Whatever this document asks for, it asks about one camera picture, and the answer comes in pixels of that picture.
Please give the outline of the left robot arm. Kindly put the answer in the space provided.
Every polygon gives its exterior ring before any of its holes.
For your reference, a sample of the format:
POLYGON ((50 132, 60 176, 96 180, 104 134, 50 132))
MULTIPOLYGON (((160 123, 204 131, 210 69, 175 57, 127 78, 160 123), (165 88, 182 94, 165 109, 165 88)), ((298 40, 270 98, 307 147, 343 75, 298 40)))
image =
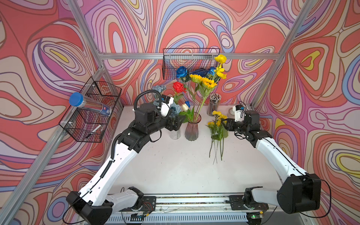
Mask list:
POLYGON ((85 222, 103 225, 113 213, 124 209, 137 211, 143 205, 148 206, 149 212, 153 211, 148 203, 144 203, 143 192, 135 187, 114 195, 109 191, 129 162, 147 143, 153 142, 151 134, 163 128, 179 130, 182 119, 171 117, 173 103, 173 97, 156 90, 144 91, 137 96, 133 108, 135 118, 114 138, 110 157, 80 191, 72 191, 66 197, 69 208, 85 222))

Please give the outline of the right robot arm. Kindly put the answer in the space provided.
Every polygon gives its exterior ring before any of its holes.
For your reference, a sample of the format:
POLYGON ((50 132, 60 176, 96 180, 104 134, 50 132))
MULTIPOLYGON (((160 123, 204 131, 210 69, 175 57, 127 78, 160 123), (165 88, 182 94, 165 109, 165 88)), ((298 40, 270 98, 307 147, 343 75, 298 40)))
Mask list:
POLYGON ((276 170, 282 186, 280 189, 249 187, 245 190, 243 204, 251 208, 256 203, 280 207, 287 214, 318 210, 320 208, 321 179, 297 165, 278 146, 272 135, 261 129, 256 111, 245 111, 238 119, 223 119, 226 130, 239 133, 260 151, 276 170))

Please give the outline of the tall sunflower bunch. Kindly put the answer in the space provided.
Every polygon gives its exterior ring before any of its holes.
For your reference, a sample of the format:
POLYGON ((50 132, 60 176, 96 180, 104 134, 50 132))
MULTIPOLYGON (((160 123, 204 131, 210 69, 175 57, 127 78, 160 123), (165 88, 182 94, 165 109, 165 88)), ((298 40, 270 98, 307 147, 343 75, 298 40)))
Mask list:
POLYGON ((218 84, 214 80, 211 80, 206 77, 201 77, 200 75, 191 74, 191 75, 189 75, 189 77, 191 78, 192 82, 197 84, 197 86, 196 86, 197 91, 199 91, 202 96, 201 104, 200 104, 199 108, 196 110, 197 116, 194 118, 194 121, 197 121, 200 111, 201 111, 206 99, 215 90, 215 88, 217 87, 218 84))

